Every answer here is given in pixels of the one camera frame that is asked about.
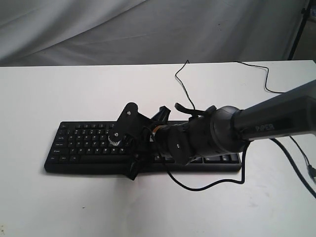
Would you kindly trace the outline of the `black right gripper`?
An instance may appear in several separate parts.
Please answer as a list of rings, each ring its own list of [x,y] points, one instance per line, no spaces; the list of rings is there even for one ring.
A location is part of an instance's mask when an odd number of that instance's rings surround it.
[[[149,118],[151,123],[143,127],[142,134],[138,139],[127,135],[132,139],[131,153],[133,155],[133,159],[130,161],[127,170],[127,177],[130,180],[135,180],[139,174],[141,170],[140,160],[151,160],[151,156],[157,152],[157,150],[153,148],[153,143],[150,142],[150,138],[152,137],[151,133],[154,126],[164,125],[168,122],[170,113],[171,110],[169,108],[161,106],[159,111],[152,118]]]

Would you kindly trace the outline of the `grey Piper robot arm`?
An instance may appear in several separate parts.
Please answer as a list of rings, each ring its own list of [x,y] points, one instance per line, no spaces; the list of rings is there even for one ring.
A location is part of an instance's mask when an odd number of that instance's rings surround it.
[[[152,118],[140,114],[135,103],[125,106],[123,133],[134,140],[128,178],[134,179],[157,155],[187,165],[200,157],[240,153],[254,140],[314,134],[316,83],[311,81],[245,110],[211,106],[200,111],[180,104],[175,108],[189,114],[189,120],[170,124],[170,110],[165,106]]]

